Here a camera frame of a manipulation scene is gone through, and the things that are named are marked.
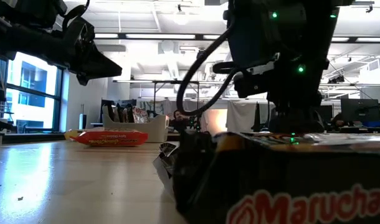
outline computer monitor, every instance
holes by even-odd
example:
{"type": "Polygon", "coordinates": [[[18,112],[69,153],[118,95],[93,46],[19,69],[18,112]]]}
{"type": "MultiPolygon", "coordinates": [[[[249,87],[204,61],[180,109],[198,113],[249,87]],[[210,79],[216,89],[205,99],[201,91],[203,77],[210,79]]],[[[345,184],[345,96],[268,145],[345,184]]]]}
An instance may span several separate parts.
{"type": "Polygon", "coordinates": [[[333,119],[333,105],[321,105],[316,108],[316,111],[325,122],[330,122],[333,119]]]}
{"type": "Polygon", "coordinates": [[[378,100],[341,99],[341,113],[346,121],[379,121],[378,100]]]}

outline table surface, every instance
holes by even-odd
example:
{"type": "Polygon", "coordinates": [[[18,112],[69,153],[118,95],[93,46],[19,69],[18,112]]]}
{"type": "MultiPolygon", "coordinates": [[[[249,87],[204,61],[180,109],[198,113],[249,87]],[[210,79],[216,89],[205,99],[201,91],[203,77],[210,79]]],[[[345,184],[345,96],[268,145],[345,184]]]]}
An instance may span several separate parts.
{"type": "Polygon", "coordinates": [[[153,167],[158,146],[0,147],[0,224],[185,223],[153,167]]]}

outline snack bag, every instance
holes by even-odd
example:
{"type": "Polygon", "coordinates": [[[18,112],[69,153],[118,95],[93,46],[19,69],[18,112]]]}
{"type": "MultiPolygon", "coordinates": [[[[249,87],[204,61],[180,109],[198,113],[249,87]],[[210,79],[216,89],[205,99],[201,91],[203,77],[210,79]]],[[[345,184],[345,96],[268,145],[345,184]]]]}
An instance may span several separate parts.
{"type": "Polygon", "coordinates": [[[148,139],[139,131],[86,131],[71,139],[88,146],[139,146],[148,139]]]}
{"type": "Polygon", "coordinates": [[[123,109],[122,111],[123,114],[123,122],[124,123],[129,123],[129,118],[128,118],[128,109],[123,109]]]}
{"type": "Polygon", "coordinates": [[[71,137],[77,137],[80,134],[80,131],[70,129],[64,133],[65,140],[72,140],[71,137]]]}
{"type": "Polygon", "coordinates": [[[148,123],[148,114],[146,110],[143,110],[137,106],[133,107],[133,119],[135,120],[135,123],[148,123]]]}

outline ceiling light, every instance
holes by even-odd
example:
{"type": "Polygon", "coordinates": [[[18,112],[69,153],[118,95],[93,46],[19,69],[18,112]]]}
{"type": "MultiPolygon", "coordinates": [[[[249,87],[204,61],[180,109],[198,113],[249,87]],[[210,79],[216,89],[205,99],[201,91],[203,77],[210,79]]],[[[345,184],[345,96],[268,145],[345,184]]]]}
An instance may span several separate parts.
{"type": "Polygon", "coordinates": [[[197,51],[198,47],[195,46],[179,46],[179,50],[191,50],[191,51],[197,51]]]}
{"type": "Polygon", "coordinates": [[[95,34],[95,38],[118,38],[118,34],[95,34]]]}
{"type": "Polygon", "coordinates": [[[333,37],[332,42],[347,42],[349,41],[349,37],[333,37]]]}
{"type": "Polygon", "coordinates": [[[380,37],[360,37],[357,42],[380,42],[380,37]]]}
{"type": "Polygon", "coordinates": [[[127,34],[127,39],[195,39],[196,36],[192,34],[127,34]]]}
{"type": "Polygon", "coordinates": [[[151,80],[114,80],[115,82],[120,83],[152,83],[151,80]]]}
{"type": "Polygon", "coordinates": [[[204,39],[206,40],[216,40],[218,37],[219,35],[204,35],[204,39]]]}
{"type": "Polygon", "coordinates": [[[189,22],[189,13],[184,11],[176,11],[173,14],[173,21],[177,25],[186,25],[189,22]]]}

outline green led light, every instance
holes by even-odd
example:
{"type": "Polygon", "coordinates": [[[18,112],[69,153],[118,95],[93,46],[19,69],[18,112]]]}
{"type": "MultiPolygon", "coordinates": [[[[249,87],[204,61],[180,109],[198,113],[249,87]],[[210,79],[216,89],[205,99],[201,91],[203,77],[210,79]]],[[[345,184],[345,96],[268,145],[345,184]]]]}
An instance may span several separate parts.
{"type": "Polygon", "coordinates": [[[298,66],[297,70],[298,70],[299,73],[303,73],[303,72],[305,72],[305,66],[304,65],[300,65],[300,66],[298,66]]]}

